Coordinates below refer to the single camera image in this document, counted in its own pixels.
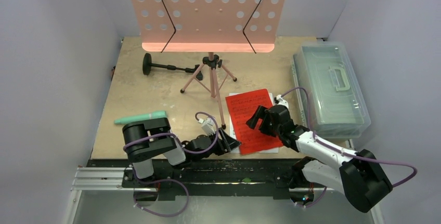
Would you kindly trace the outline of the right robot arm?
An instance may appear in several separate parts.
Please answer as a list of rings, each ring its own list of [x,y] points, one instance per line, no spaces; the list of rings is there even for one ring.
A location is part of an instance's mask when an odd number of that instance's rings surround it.
[[[259,106],[246,125],[305,156],[292,166],[290,188],[318,183],[343,194],[362,213],[385,198],[393,185],[372,152],[339,147],[295,124],[288,108]]]

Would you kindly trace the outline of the red sheet music page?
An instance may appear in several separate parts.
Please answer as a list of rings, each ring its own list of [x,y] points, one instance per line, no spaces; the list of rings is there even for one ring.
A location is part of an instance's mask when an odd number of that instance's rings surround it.
[[[258,106],[269,108],[274,105],[268,93],[267,89],[258,89],[246,93],[230,93],[225,98],[236,140],[241,142],[240,155],[251,155],[262,150],[282,146],[275,137],[266,136],[257,129],[250,129],[246,125],[246,121],[251,118]]]

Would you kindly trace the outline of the white sheet music page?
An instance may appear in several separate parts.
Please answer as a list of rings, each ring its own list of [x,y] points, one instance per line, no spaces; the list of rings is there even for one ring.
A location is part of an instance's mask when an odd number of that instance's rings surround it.
[[[268,93],[268,95],[269,95],[269,98],[270,98],[272,104],[274,104],[273,94],[272,94],[272,93]],[[232,124],[232,119],[231,119],[231,117],[229,117],[229,135],[230,135],[232,138],[235,138],[235,139],[236,139],[236,134],[235,134],[234,126],[233,126],[233,124]],[[237,153],[237,154],[239,154],[239,153],[240,153],[240,148],[241,148],[241,147],[238,147],[238,148],[233,149],[233,150],[231,151],[231,153]],[[259,153],[278,153],[278,152],[279,152],[279,148],[278,148],[278,147],[276,147],[276,148],[272,148],[272,149],[267,149],[267,150],[259,151]]]

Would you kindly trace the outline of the pink music stand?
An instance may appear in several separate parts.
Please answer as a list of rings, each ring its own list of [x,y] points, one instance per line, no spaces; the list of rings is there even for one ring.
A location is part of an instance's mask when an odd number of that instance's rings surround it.
[[[211,96],[220,100],[219,52],[273,51],[285,0],[131,0],[150,52],[205,52]]]

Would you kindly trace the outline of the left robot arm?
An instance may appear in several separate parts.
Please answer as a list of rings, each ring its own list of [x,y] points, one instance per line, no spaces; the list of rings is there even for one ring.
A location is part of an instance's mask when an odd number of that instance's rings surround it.
[[[217,128],[213,117],[199,118],[204,135],[191,141],[179,141],[172,133],[168,118],[157,118],[126,124],[123,129],[125,145],[123,151],[135,170],[135,181],[142,187],[154,183],[155,173],[152,159],[164,155],[174,167],[183,167],[192,162],[230,153],[241,146],[241,142],[229,136],[224,129]]]

